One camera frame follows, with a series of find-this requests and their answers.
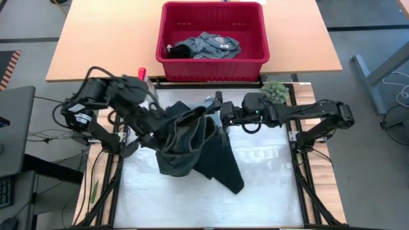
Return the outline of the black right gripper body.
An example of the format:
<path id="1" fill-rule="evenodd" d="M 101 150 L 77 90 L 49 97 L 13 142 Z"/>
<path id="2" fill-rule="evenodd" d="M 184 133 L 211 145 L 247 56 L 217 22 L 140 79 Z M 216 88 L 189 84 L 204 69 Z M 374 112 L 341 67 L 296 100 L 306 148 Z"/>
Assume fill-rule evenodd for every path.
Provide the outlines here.
<path id="1" fill-rule="evenodd" d="M 223 127 L 243 125 L 243 109 L 233 102 L 223 102 L 220 107 L 220 121 Z"/>

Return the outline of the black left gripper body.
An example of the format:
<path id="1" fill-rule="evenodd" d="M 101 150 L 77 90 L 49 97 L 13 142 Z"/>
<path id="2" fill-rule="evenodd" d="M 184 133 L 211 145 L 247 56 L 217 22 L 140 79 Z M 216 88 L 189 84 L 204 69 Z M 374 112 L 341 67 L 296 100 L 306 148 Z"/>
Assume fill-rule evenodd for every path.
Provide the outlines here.
<path id="1" fill-rule="evenodd" d="M 166 120 L 165 111 L 161 107 L 138 107 L 139 111 L 134 118 L 134 132 L 137 141 L 143 147 L 158 150 L 160 144 L 152 136 L 161 129 Z"/>

